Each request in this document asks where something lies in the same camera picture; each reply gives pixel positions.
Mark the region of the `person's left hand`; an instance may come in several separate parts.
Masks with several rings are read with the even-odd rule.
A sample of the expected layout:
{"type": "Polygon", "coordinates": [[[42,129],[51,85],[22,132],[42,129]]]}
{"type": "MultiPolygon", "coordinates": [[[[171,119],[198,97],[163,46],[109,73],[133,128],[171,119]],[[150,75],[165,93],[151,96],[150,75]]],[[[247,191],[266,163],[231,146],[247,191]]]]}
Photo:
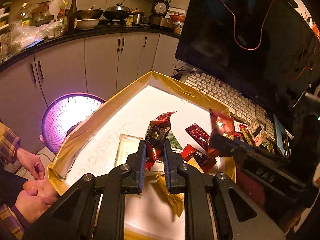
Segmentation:
{"type": "Polygon", "coordinates": [[[30,172],[34,179],[44,179],[45,168],[39,156],[19,147],[16,150],[16,158],[18,162],[30,172]]]}

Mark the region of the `person's right hand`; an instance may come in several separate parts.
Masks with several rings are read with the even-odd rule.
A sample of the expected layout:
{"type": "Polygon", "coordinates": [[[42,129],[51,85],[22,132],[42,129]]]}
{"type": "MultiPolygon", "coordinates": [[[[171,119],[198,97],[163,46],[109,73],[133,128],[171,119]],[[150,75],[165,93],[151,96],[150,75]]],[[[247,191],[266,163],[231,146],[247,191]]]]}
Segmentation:
{"type": "Polygon", "coordinates": [[[15,207],[23,218],[32,224],[57,201],[58,196],[47,178],[29,180],[23,184],[15,207]]]}

